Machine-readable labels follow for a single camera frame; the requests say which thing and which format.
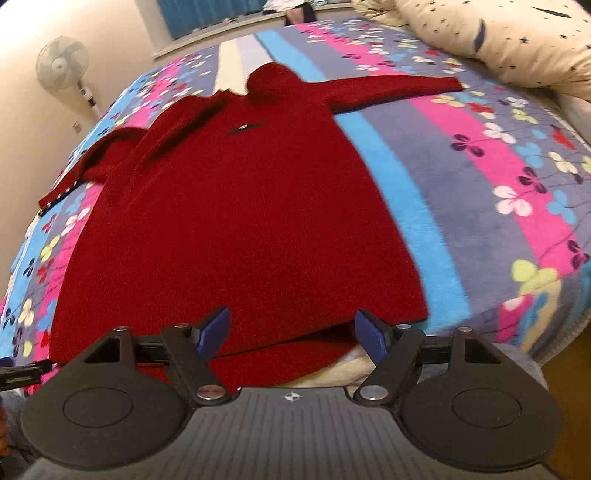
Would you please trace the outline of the cream star-patterned duvet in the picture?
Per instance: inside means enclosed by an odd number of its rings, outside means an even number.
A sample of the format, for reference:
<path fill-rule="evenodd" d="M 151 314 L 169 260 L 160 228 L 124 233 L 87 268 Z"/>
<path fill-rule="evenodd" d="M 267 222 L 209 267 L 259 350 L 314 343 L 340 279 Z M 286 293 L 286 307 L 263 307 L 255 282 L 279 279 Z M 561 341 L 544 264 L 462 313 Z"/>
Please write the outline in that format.
<path fill-rule="evenodd" d="M 590 14 L 576 1 L 355 1 L 353 8 L 475 59 L 503 83 L 590 99 Z"/>

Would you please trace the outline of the dark red knit sweater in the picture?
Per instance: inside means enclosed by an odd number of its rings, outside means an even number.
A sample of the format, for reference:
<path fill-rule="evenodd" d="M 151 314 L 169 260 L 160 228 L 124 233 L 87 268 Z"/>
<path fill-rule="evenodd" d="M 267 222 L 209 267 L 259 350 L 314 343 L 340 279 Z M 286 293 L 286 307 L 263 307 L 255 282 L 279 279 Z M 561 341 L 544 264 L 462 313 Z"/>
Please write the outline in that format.
<path fill-rule="evenodd" d="M 229 389 L 266 387 L 349 352 L 356 311 L 425 320 L 415 263 L 335 116 L 460 87 L 409 75 L 308 83 L 269 63 L 243 95 L 186 96 L 148 128 L 107 134 L 40 201 L 101 186 L 65 270 L 50 358 L 64 365 L 119 326 L 155 335 L 225 307 L 213 371 Z"/>

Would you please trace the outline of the blue window curtain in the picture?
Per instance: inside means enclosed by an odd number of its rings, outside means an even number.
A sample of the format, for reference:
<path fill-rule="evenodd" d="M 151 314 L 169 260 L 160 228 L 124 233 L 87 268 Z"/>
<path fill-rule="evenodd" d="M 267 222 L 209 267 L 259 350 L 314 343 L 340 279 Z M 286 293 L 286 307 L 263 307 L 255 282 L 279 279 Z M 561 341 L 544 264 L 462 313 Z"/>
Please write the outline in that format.
<path fill-rule="evenodd" d="M 194 30 L 263 11 L 264 0 L 157 0 L 170 36 L 176 40 Z"/>

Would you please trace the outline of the white standing fan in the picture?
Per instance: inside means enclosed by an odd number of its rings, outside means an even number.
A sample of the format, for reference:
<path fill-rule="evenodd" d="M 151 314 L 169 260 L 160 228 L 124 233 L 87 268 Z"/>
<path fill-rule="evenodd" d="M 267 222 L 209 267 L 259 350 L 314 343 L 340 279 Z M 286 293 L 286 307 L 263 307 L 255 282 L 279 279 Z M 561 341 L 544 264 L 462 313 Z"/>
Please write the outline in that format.
<path fill-rule="evenodd" d="M 60 35 L 47 43 L 36 58 L 36 77 L 49 91 L 76 88 L 96 118 L 100 110 L 93 92 L 84 84 L 89 55 L 82 42 L 71 35 Z"/>

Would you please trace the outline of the colourful floral striped bed blanket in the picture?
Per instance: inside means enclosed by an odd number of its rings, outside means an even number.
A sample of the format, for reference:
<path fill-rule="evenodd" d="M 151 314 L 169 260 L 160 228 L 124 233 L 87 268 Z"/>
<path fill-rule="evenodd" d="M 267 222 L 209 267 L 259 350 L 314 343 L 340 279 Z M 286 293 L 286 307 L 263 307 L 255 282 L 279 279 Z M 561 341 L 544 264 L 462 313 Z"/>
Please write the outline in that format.
<path fill-rule="evenodd" d="M 270 61 L 307 81 L 455 75 L 464 90 L 339 116 L 414 257 L 428 334 L 468 325 L 546 363 L 590 316 L 590 149 L 553 108 L 403 30 L 325 20 L 246 35 L 137 78 L 70 161 Z"/>

